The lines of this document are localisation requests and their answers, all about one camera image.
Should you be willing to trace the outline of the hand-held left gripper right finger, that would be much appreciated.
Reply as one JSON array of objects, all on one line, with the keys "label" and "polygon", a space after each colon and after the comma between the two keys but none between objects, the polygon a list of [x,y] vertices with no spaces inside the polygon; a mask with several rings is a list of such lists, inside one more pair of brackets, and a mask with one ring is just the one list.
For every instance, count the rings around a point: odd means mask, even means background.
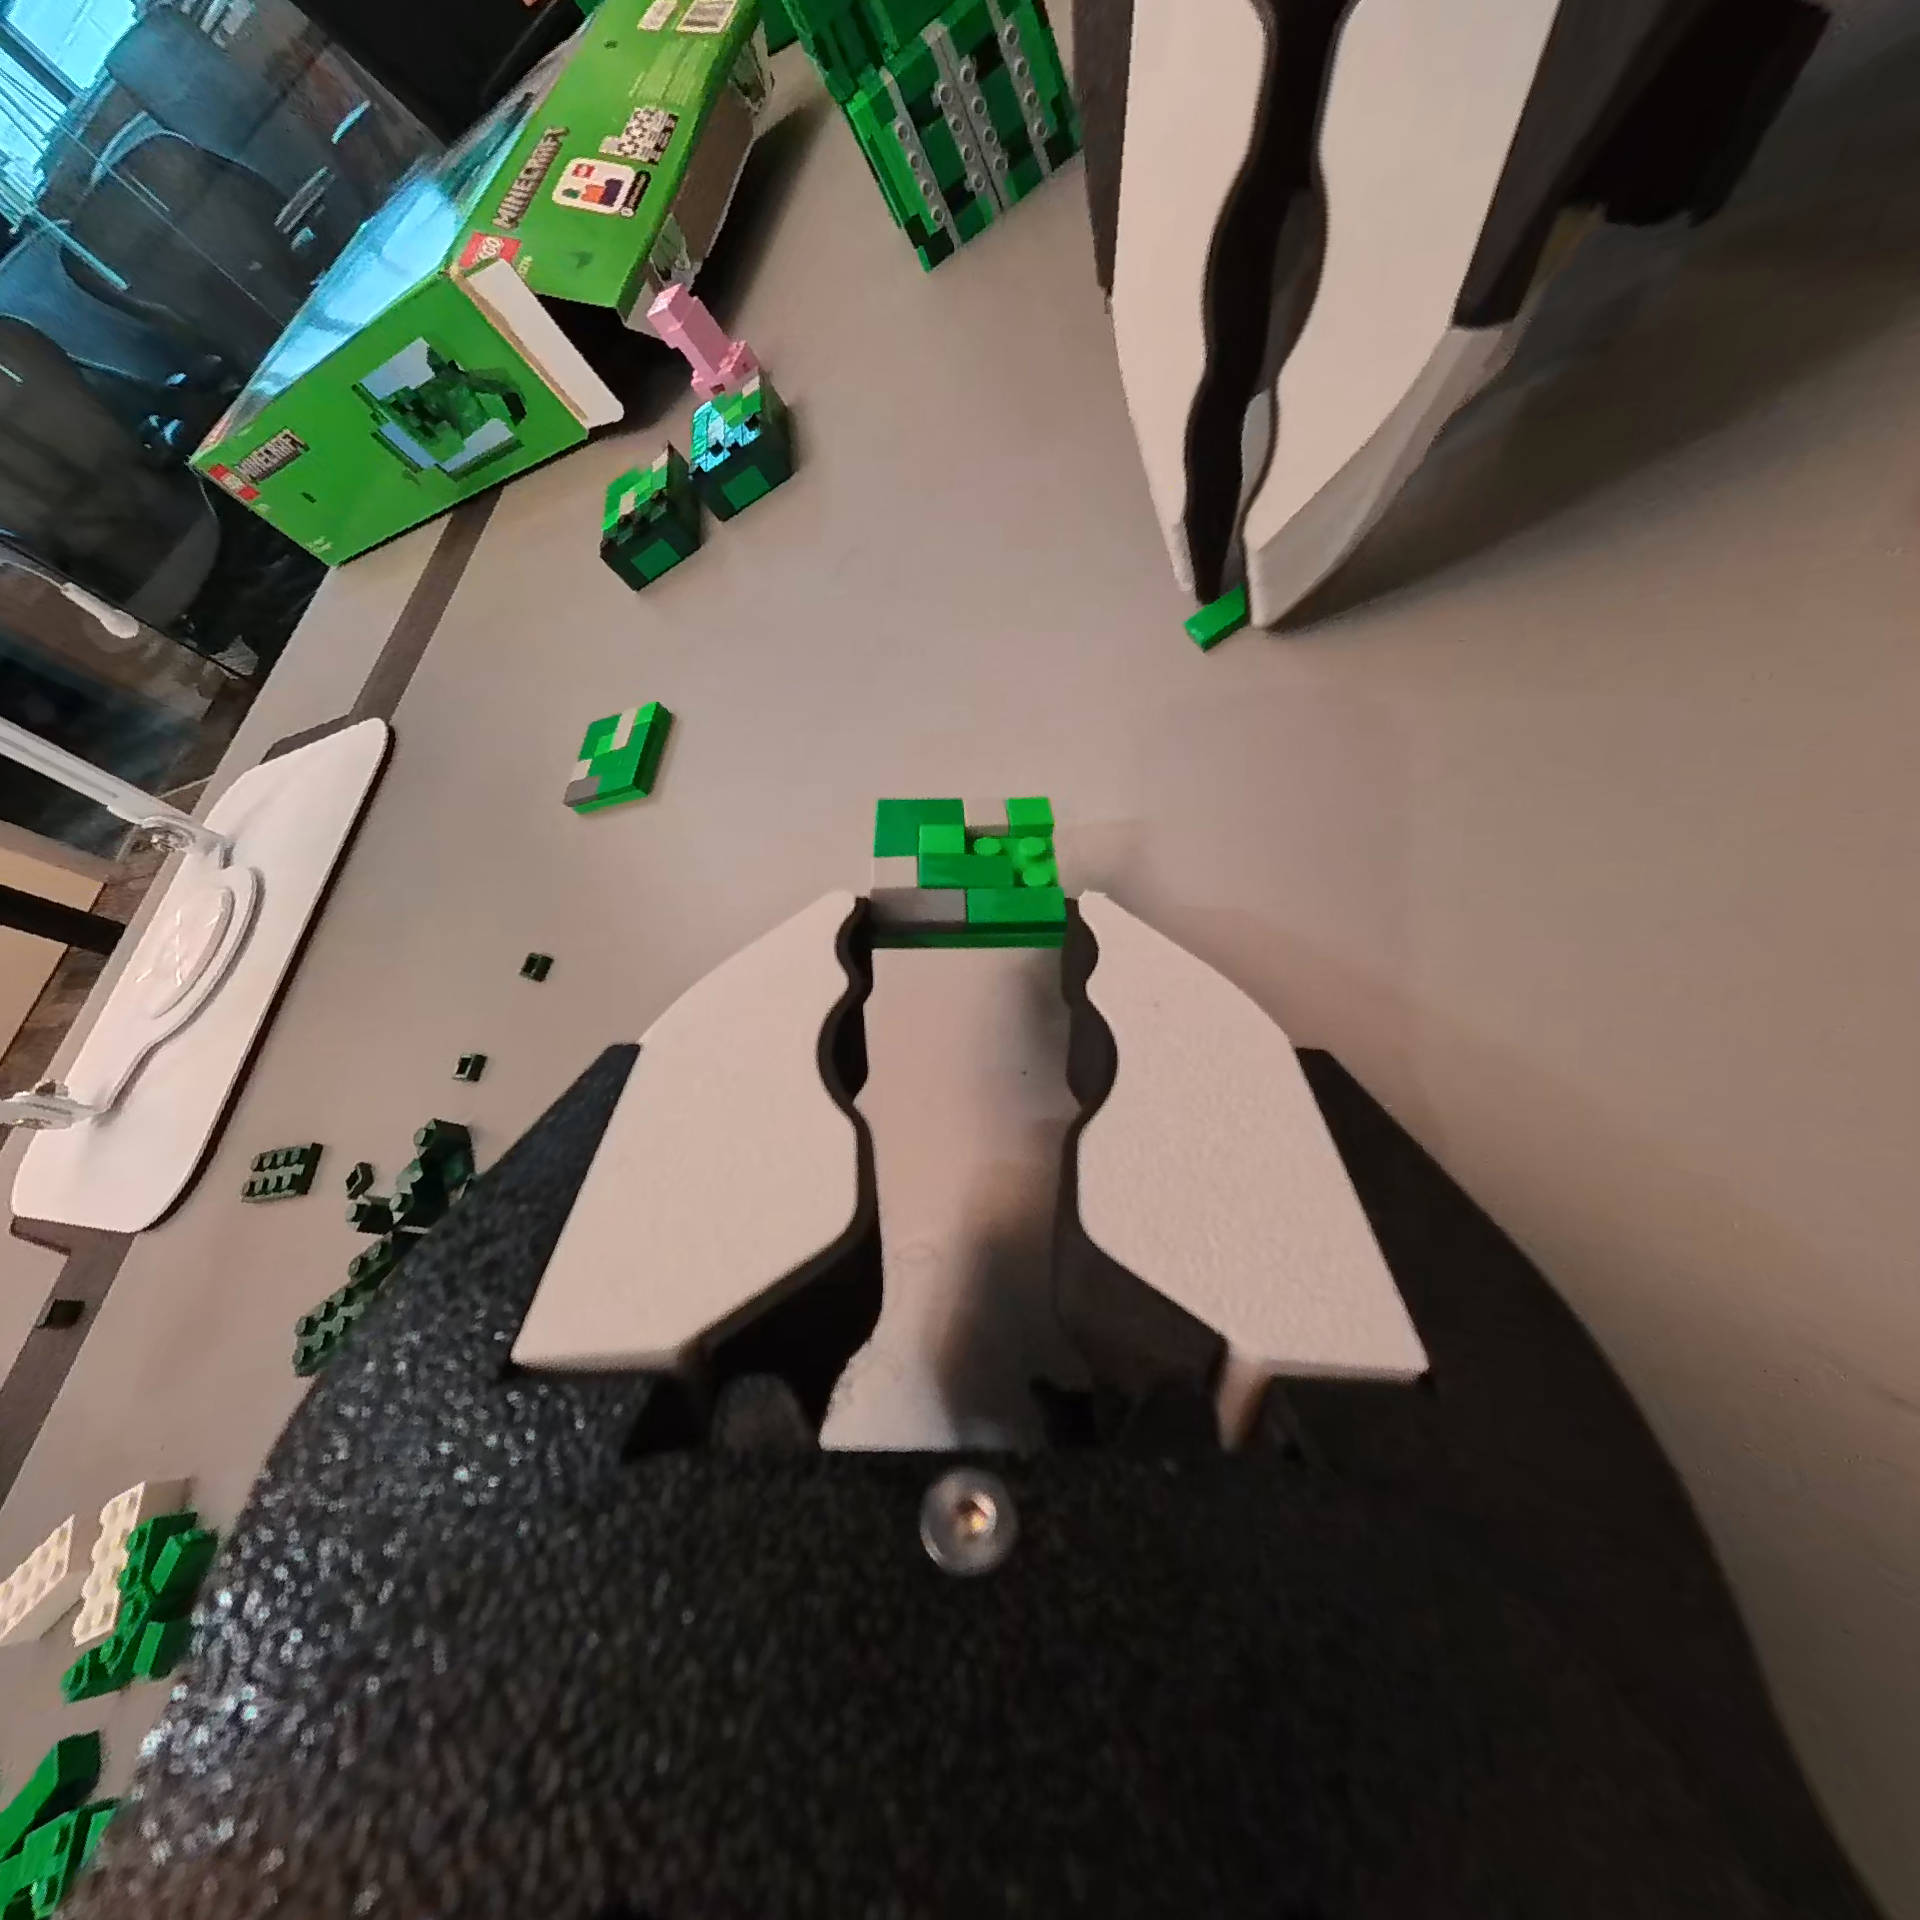
[{"label": "hand-held left gripper right finger", "polygon": [[1094,1391],[1181,1389],[1232,1446],[1274,1380],[1427,1376],[1280,1021],[1098,892],[1066,902],[1062,1001],[1056,1312]]}]

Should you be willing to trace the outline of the flat green lego panel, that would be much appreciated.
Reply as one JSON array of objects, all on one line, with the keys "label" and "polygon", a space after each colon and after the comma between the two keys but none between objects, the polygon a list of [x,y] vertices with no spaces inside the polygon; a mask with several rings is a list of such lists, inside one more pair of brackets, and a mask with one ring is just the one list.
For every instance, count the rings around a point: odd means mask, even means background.
[{"label": "flat green lego panel", "polygon": [[561,805],[576,813],[610,809],[653,792],[673,712],[661,701],[594,720],[567,781]]}]

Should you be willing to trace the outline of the dark green lego cube build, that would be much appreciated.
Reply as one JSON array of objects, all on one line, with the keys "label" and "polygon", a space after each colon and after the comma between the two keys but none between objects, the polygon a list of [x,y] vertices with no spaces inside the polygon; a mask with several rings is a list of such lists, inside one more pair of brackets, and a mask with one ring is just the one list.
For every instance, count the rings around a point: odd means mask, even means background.
[{"label": "dark green lego cube build", "polygon": [[766,373],[699,405],[689,420],[688,471],[717,520],[731,520],[791,477],[793,429]]},{"label": "dark green lego cube build", "polygon": [[686,455],[664,444],[608,484],[599,560],[631,589],[658,582],[703,543],[702,501]]}]

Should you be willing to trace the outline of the white book stand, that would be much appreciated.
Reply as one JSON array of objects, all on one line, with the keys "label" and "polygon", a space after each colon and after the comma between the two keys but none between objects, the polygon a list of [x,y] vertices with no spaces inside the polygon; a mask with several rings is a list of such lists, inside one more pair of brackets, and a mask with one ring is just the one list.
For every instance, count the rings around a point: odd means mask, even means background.
[{"label": "white book stand", "polygon": [[189,1192],[224,1129],[280,988],[393,753],[363,718],[259,761],[206,820],[3,724],[3,751],[178,852],[91,1029],[49,1094],[7,1117],[30,1141],[10,1212],[49,1228],[137,1233]]}]

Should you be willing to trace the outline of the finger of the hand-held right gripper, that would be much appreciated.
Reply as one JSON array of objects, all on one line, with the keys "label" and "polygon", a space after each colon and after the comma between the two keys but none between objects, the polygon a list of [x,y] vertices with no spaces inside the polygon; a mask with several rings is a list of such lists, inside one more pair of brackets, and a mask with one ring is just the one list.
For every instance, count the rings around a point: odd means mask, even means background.
[{"label": "finger of the hand-held right gripper", "polygon": [[1555,3],[1357,3],[1319,125],[1325,249],[1240,536],[1274,629],[1347,557],[1513,352],[1453,321]]},{"label": "finger of the hand-held right gripper", "polygon": [[1247,3],[1135,3],[1122,31],[1111,325],[1150,503],[1177,582],[1221,589],[1198,417],[1214,363],[1208,277],[1230,197],[1255,156],[1269,11]]}]

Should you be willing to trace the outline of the white lego brick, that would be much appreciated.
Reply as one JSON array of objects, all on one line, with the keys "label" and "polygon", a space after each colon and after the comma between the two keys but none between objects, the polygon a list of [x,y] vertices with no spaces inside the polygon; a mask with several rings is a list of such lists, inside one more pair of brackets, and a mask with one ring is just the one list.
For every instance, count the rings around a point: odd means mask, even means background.
[{"label": "white lego brick", "polygon": [[2,1581],[2,1648],[46,1636],[80,1600],[86,1565],[66,1517]]},{"label": "white lego brick", "polygon": [[121,1576],[127,1565],[127,1542],[134,1526],[155,1516],[184,1511],[189,1492],[189,1476],[141,1478],[102,1503],[97,1534],[88,1550],[80,1587],[80,1609],[70,1622],[74,1648],[106,1638],[117,1624]]}]

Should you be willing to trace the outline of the pile of dark green pieces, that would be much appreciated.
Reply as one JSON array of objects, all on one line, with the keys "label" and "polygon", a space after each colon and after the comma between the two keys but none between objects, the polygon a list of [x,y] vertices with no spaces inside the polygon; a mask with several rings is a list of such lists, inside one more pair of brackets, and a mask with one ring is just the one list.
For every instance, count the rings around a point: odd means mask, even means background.
[{"label": "pile of dark green pieces", "polygon": [[[547,951],[528,951],[517,979],[544,984],[552,966],[554,958]],[[450,1081],[461,1087],[474,1086],[486,1067],[488,1056],[470,1049],[457,1059]],[[410,1143],[413,1153],[402,1163],[390,1191],[377,1187],[377,1165],[368,1158],[355,1158],[343,1174],[343,1217],[363,1245],[346,1262],[345,1280],[294,1319],[294,1379],[327,1371],[405,1260],[463,1200],[477,1176],[469,1123],[427,1117],[413,1129]],[[320,1176],[322,1158],[322,1143],[259,1150],[247,1165],[237,1196],[251,1206],[306,1198]]]}]

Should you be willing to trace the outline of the large paned window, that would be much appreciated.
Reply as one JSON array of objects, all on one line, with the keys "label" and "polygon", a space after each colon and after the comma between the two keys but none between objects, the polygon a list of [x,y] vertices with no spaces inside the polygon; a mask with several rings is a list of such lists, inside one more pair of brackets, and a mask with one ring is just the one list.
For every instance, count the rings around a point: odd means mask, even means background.
[{"label": "large paned window", "polygon": [[137,23],[131,3],[2,4],[2,213],[22,227],[47,191],[85,183],[122,121],[106,57]]}]

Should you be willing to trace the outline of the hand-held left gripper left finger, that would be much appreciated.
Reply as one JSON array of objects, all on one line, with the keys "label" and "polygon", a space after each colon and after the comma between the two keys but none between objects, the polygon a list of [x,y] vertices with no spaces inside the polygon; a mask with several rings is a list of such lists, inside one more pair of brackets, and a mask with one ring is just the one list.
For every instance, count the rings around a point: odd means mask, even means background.
[{"label": "hand-held left gripper left finger", "polygon": [[778,1379],[813,1432],[880,1319],[867,902],[817,896],[640,1035],[511,1360],[713,1400]]}]

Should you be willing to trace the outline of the green lego panel with studs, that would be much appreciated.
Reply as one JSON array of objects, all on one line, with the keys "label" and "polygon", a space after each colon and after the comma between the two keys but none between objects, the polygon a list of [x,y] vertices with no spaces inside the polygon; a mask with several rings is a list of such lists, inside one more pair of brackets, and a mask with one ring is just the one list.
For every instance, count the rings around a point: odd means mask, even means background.
[{"label": "green lego panel with studs", "polygon": [[1059,949],[1066,894],[1054,827],[1045,795],[880,798],[866,912],[871,945]]}]

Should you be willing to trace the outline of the large green lego figure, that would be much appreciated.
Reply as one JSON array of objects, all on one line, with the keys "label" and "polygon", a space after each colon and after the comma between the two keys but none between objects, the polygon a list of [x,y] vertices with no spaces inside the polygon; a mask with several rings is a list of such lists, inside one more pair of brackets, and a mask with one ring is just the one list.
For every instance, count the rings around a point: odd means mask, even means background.
[{"label": "large green lego figure", "polygon": [[861,149],[925,272],[1056,176],[1081,147],[1042,3],[768,3]]}]

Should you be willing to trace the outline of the pile of green lego bricks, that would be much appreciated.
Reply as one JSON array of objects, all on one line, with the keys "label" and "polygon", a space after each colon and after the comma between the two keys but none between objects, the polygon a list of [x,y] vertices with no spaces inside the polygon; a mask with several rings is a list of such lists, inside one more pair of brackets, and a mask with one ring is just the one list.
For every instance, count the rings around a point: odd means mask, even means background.
[{"label": "pile of green lego bricks", "polygon": [[[192,1607],[218,1534],[193,1509],[155,1516],[130,1534],[119,1616],[61,1676],[70,1704],[155,1681],[178,1669],[192,1638]],[[95,1732],[66,1735],[2,1807],[2,1915],[56,1915],[95,1854],[117,1801],[95,1797],[104,1765]]]}]

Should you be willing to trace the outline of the pink lego pig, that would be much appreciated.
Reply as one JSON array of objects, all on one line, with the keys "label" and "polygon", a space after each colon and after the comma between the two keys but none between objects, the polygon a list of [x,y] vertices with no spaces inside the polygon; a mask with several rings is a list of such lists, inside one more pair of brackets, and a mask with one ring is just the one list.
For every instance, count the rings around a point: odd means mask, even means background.
[{"label": "pink lego pig", "polygon": [[744,340],[729,336],[689,288],[670,280],[643,310],[643,327],[688,363],[699,401],[743,393],[761,373]]}]

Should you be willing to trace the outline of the group of black office chairs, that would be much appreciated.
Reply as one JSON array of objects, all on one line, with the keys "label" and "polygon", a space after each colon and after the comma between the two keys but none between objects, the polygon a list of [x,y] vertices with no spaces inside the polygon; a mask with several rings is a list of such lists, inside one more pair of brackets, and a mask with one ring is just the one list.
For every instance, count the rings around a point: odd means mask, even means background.
[{"label": "group of black office chairs", "polygon": [[106,77],[88,177],[2,217],[3,551],[254,675],[322,565],[187,461],[438,141],[320,4],[138,3]]}]

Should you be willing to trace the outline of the green lego box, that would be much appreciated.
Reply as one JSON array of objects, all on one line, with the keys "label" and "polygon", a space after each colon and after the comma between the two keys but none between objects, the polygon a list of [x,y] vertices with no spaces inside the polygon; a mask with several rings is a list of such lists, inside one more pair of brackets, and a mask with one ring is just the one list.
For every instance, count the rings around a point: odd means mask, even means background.
[{"label": "green lego box", "polygon": [[337,566],[624,417],[766,116],[762,4],[561,4],[416,161],[225,401],[192,473]]}]

